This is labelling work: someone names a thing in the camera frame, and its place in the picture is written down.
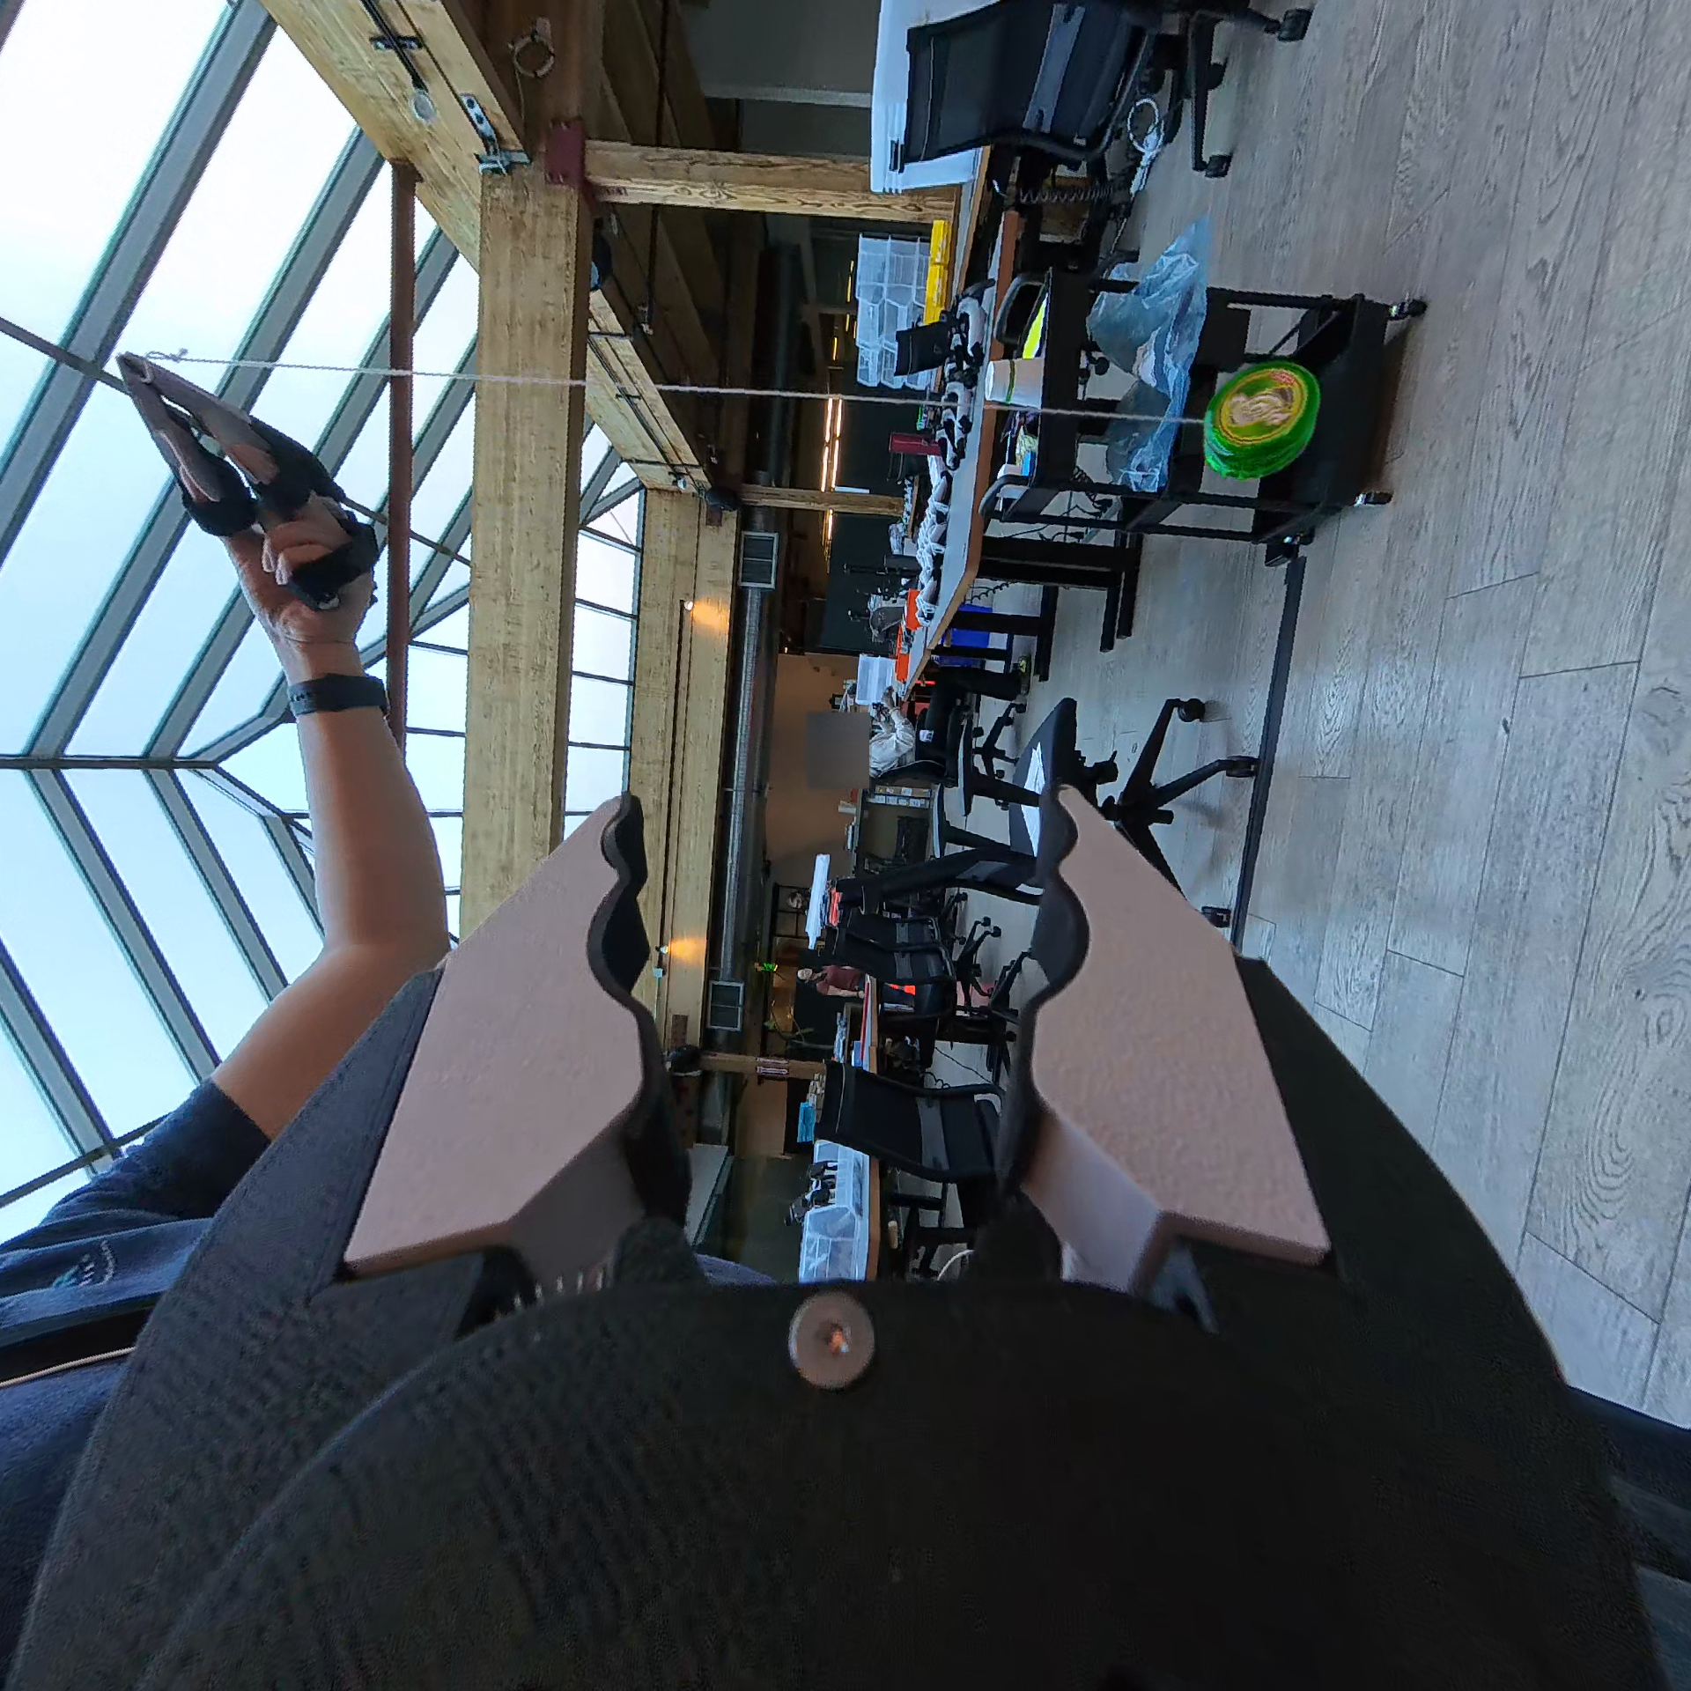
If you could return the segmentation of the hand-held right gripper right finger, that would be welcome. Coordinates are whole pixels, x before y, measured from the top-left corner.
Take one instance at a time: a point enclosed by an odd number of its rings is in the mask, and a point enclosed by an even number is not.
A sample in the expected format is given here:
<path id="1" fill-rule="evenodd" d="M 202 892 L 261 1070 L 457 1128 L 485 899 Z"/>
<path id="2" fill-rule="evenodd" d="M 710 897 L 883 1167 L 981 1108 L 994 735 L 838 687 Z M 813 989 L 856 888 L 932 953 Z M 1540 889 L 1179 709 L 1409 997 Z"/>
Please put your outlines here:
<path id="1" fill-rule="evenodd" d="M 1061 797 L 999 1167 L 1068 1284 L 1149 1296 L 1171 1250 L 1330 1252 L 1238 957 L 1093 808 Z"/>

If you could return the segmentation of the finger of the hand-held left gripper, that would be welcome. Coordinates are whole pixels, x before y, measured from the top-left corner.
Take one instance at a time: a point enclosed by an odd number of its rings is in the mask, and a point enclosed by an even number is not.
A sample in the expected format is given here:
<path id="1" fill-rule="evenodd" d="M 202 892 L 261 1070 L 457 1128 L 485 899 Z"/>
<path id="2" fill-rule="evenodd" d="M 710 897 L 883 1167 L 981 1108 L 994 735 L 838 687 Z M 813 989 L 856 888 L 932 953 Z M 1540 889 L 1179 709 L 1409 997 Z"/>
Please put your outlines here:
<path id="1" fill-rule="evenodd" d="M 223 455 L 211 454 L 192 421 L 151 383 L 132 387 L 132 403 L 188 508 L 247 508 L 241 474 Z"/>
<path id="2" fill-rule="evenodd" d="M 192 421 L 200 443 L 211 454 L 223 457 L 234 454 L 237 464 L 247 464 L 250 457 L 251 469 L 259 474 L 273 474 L 277 469 L 274 448 L 266 445 L 261 428 L 247 411 L 238 411 L 215 393 L 192 387 L 180 373 L 133 352 L 117 355 L 116 373 L 121 375 L 128 400 L 132 387 L 151 383 L 171 409 Z"/>

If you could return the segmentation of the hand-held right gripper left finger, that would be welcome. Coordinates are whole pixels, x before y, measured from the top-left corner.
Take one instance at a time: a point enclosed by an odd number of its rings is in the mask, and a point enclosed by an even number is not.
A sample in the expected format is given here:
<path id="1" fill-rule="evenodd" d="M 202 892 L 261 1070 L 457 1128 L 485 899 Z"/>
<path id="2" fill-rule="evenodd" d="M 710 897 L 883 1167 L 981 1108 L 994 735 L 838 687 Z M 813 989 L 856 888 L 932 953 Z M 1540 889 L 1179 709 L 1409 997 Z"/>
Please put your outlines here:
<path id="1" fill-rule="evenodd" d="M 644 1218 L 687 1221 L 689 1155 L 637 1004 L 644 817 L 621 793 L 441 968 L 344 1267 L 508 1255 L 544 1296 L 610 1278 Z"/>

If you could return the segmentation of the green yoyo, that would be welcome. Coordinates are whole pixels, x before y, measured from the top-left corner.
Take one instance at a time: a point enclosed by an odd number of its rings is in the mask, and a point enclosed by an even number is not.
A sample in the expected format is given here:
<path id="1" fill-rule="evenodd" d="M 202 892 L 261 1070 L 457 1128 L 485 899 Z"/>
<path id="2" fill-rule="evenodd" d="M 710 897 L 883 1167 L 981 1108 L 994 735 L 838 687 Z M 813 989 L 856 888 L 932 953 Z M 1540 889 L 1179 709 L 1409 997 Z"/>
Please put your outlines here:
<path id="1" fill-rule="evenodd" d="M 1320 411 L 1316 371 L 1261 361 L 1230 375 L 1203 415 L 1203 457 L 1228 481 L 1264 481 L 1311 445 Z"/>

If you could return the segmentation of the person's left hand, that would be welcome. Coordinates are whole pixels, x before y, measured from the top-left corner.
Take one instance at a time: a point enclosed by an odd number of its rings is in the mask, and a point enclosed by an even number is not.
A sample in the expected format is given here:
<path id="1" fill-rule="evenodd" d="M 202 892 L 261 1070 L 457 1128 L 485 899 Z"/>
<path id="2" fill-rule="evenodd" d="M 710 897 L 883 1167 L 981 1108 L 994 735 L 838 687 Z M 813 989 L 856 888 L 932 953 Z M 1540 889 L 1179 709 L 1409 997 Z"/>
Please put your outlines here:
<path id="1" fill-rule="evenodd" d="M 365 666 L 358 655 L 358 636 L 376 603 L 372 573 L 344 583 L 328 609 L 315 609 L 291 592 L 292 577 L 349 540 L 342 518 L 336 502 L 313 497 L 296 519 L 277 523 L 266 532 L 250 528 L 223 540 L 245 603 L 291 681 L 355 673 Z"/>

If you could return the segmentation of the black office chair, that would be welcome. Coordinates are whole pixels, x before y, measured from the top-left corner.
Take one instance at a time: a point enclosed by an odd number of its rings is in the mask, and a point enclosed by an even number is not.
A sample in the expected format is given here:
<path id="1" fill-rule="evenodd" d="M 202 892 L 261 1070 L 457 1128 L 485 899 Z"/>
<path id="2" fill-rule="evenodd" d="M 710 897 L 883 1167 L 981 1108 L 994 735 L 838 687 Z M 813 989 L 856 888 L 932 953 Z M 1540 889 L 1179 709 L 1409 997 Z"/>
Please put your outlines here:
<path id="1" fill-rule="evenodd" d="M 886 1167 L 953 1185 L 998 1172 L 999 1087 L 909 1087 L 876 1074 L 874 1092 L 870 1123 Z M 816 1111 L 819 1145 L 832 1142 L 851 1149 L 849 1135 L 840 1128 L 840 1108 L 851 1102 L 849 1064 L 831 1063 Z"/>
<path id="2" fill-rule="evenodd" d="M 1153 725 L 1129 771 L 1117 761 L 1085 761 L 1079 752 L 1079 717 L 1075 700 L 1064 698 L 1018 754 L 1013 776 L 981 776 L 969 786 L 969 797 L 985 795 L 1004 808 L 1009 820 L 1009 856 L 1027 865 L 1045 865 L 1045 822 L 1064 817 L 1061 797 L 1082 799 L 1108 822 L 1129 847 L 1156 870 L 1175 892 L 1181 884 L 1153 838 L 1156 829 L 1171 822 L 1171 806 L 1212 779 L 1257 782 L 1261 761 L 1257 757 L 1212 758 L 1178 779 L 1156 779 L 1160 757 L 1169 738 L 1171 723 L 1198 725 L 1205 721 L 1205 702 L 1194 698 L 1169 698 L 1160 708 Z"/>
<path id="3" fill-rule="evenodd" d="M 1189 125 L 1192 170 L 1208 155 L 1221 23 L 1297 44 L 1311 8 L 1252 3 L 888 3 L 876 28 L 870 163 L 881 182 L 945 157 L 1009 148 L 1061 164 L 1100 163 L 1140 98 L 1169 91 L 1165 140 Z"/>

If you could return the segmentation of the clear plastic organizer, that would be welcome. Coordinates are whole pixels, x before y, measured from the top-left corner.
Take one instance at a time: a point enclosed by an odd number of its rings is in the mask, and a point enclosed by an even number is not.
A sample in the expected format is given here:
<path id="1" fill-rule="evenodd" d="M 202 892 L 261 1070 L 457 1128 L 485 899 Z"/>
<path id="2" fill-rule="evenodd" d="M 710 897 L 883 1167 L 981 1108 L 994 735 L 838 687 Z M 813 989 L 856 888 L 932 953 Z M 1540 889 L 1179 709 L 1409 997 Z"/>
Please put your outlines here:
<path id="1" fill-rule="evenodd" d="M 798 1284 L 870 1281 L 874 1221 L 867 1201 L 806 1209 L 798 1225 Z"/>

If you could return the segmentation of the long grey desk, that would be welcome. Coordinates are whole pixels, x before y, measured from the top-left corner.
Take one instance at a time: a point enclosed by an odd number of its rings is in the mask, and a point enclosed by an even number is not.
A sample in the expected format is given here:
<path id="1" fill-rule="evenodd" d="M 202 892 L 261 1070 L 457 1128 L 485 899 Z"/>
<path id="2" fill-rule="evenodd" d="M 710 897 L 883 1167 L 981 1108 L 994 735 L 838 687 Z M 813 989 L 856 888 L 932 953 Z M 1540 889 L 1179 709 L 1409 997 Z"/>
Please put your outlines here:
<path id="1" fill-rule="evenodd" d="M 998 316 L 1001 312 L 1001 301 L 1014 276 L 1014 247 L 1019 233 L 1023 233 L 1023 220 L 1013 209 L 1001 212 L 998 243 L 991 247 L 991 271 L 985 288 L 985 307 L 987 307 L 985 362 L 987 366 L 1001 358 L 1001 334 L 998 331 Z M 971 433 L 967 439 L 967 454 L 962 457 L 962 469 L 951 479 L 945 551 L 944 551 L 940 579 L 939 579 L 939 588 L 940 588 L 939 615 L 931 626 L 917 628 L 912 639 L 904 689 L 917 687 L 919 680 L 931 671 L 932 658 L 939 655 L 939 645 L 944 644 L 944 636 L 951 631 L 962 608 L 967 605 L 981 567 L 985 518 L 980 514 L 980 508 L 999 464 L 994 448 L 998 411 L 987 407 L 985 389 L 987 389 L 987 375 L 981 373 L 981 379 L 977 382 L 977 400 L 969 411 Z"/>

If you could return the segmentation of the black utility cart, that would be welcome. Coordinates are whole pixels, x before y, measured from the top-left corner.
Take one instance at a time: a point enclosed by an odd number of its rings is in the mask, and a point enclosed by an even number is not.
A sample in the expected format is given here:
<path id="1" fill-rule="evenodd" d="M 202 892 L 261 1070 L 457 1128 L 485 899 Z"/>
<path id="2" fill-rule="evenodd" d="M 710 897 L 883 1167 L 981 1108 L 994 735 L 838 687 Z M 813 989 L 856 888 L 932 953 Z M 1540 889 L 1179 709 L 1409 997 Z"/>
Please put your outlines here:
<path id="1" fill-rule="evenodd" d="M 985 582 L 1106 586 L 1138 564 L 1149 540 L 1257 546 L 1288 554 L 1355 508 L 1383 508 L 1372 445 L 1386 411 L 1386 351 L 1423 301 L 1383 303 L 1363 294 L 1269 294 L 1208 283 L 1208 319 L 1189 382 L 1188 429 L 1160 493 L 1130 493 L 1106 469 L 1106 428 L 1129 375 L 1086 331 L 1100 292 L 1129 278 L 1053 276 L 1043 288 L 1039 411 L 999 409 L 998 472 L 981 499 Z M 1203 415 L 1215 391 L 1261 361 L 1293 361 L 1320 382 L 1318 428 L 1305 454 L 1264 481 L 1228 481 L 1203 461 Z"/>

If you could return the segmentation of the clear plastic bag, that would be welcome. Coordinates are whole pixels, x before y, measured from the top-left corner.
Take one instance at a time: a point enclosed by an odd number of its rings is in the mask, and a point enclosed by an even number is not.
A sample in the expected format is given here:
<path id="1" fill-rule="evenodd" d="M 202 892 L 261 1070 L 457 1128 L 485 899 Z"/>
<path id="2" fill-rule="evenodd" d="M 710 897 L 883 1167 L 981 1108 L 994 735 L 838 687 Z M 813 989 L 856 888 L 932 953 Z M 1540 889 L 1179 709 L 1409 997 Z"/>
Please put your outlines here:
<path id="1" fill-rule="evenodd" d="M 1166 487 L 1171 454 L 1188 429 L 1208 280 L 1210 220 L 1198 220 L 1130 292 L 1100 292 L 1089 310 L 1089 340 L 1129 375 L 1106 428 L 1106 469 L 1111 481 L 1130 493 L 1160 493 Z"/>

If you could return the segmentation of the metal air duct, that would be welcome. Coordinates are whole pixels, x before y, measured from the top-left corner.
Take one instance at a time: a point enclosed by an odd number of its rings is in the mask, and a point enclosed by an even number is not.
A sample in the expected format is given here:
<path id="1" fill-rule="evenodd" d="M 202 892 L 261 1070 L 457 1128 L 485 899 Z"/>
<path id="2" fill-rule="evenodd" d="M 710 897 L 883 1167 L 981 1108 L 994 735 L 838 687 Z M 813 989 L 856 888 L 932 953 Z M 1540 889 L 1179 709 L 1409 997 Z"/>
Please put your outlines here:
<path id="1" fill-rule="evenodd" d="M 739 586 L 739 632 L 732 658 L 729 752 L 724 763 L 724 812 L 720 856 L 720 923 L 715 942 L 715 974 L 737 980 L 746 944 L 746 899 L 750 856 L 756 847 L 757 785 L 762 782 L 770 723 L 775 628 L 770 586 Z"/>

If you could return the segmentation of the wooden post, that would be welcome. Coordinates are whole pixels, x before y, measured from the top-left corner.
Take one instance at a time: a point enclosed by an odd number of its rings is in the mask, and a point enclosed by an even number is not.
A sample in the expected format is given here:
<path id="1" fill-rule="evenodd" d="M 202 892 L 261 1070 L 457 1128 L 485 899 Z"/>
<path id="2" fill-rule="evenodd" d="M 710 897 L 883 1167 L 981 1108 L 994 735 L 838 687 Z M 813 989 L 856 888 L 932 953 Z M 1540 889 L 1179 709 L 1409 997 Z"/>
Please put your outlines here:
<path id="1" fill-rule="evenodd" d="M 953 222 L 958 186 L 878 193 L 860 161 L 769 157 L 586 140 L 586 182 L 606 207 L 860 224 Z"/>

